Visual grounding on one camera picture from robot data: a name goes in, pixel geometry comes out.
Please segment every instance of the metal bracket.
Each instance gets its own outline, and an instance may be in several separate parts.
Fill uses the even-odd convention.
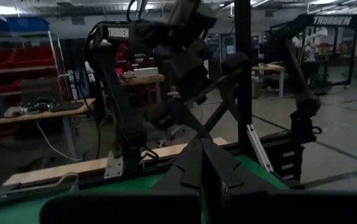
[[[253,124],[246,125],[246,129],[248,131],[248,136],[251,140],[253,149],[256,152],[260,165],[262,165],[267,170],[267,172],[273,172],[274,169],[272,168],[270,160],[263,148],[263,145],[261,144],[259,136],[254,130]]]
[[[115,158],[112,151],[108,154],[108,161],[105,167],[104,179],[120,177],[123,173],[123,158]]]

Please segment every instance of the green mat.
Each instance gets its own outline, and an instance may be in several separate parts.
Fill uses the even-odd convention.
[[[275,185],[278,189],[287,189],[287,186],[283,184],[279,179],[266,172],[259,164],[255,163],[246,156],[237,157],[251,172],[255,173],[259,177],[268,181],[272,185]],[[103,185],[101,187],[94,187],[92,189],[83,190],[81,192],[88,193],[102,193],[102,192],[119,192],[130,190],[147,190],[150,189],[161,177],[160,175],[153,175],[149,177],[137,178],[134,180],[127,180],[115,184]],[[0,208],[0,224],[16,223],[16,224],[36,224],[39,223],[39,212],[42,206],[53,199],[54,197],[47,197],[43,199],[28,200],[13,205],[8,205]]]

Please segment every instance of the ceiling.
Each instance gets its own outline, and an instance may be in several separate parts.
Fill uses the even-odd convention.
[[[252,0],[252,3],[266,0]],[[282,9],[282,8],[307,8],[307,4],[315,0],[272,0],[259,6],[258,9]],[[349,0],[337,0],[336,2],[348,2]],[[224,10],[230,10],[227,0],[203,0],[212,9],[219,9],[222,4],[228,4]],[[151,11],[169,12],[175,0],[148,0],[147,8]],[[98,14],[125,13],[129,0],[0,0],[0,6],[16,7],[21,15],[37,15],[45,17],[54,16],[86,16]],[[326,4],[319,4],[312,8],[323,8]]]

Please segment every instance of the ceiling light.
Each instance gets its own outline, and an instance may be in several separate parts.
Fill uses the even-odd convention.
[[[21,11],[14,7],[0,6],[0,15],[14,15],[19,13],[21,13]]]
[[[330,4],[336,2],[337,0],[317,0],[314,2],[310,2],[310,4]]]
[[[146,5],[146,9],[153,9],[153,8],[154,8],[154,7],[153,7],[153,5],[151,5],[151,4],[147,4],[147,5]],[[136,10],[137,10],[137,1],[135,1],[135,2],[133,3],[133,5],[131,5],[130,10],[131,10],[131,11],[136,11]]]

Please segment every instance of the concrete floor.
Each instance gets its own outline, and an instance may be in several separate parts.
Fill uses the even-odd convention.
[[[301,182],[311,189],[357,190],[357,80],[352,86],[343,89],[334,87],[327,96],[322,96],[323,106],[313,118],[314,125],[320,126],[324,132],[318,136],[318,141],[305,145]],[[212,92],[208,101],[193,109],[194,115],[206,122],[221,102],[218,93]],[[271,100],[261,96],[253,100],[253,113],[261,118],[276,123],[277,126],[290,127],[289,114],[295,109],[293,99],[285,98]],[[272,134],[282,129],[253,119],[254,127],[259,136]],[[188,130],[177,135],[173,144],[187,142],[195,133]],[[211,131],[215,137],[223,137],[228,142],[238,141],[237,123],[226,113]],[[113,143],[113,130],[109,125],[101,128],[101,157],[106,157]],[[77,145],[86,152],[86,160],[94,159],[97,147],[97,131],[93,121],[80,123]],[[63,138],[54,139],[57,149],[65,151]],[[48,147],[43,140],[33,146],[21,149],[0,148],[0,184],[11,174],[17,172],[17,167],[44,155]],[[63,164],[64,159],[58,158],[51,166]]]

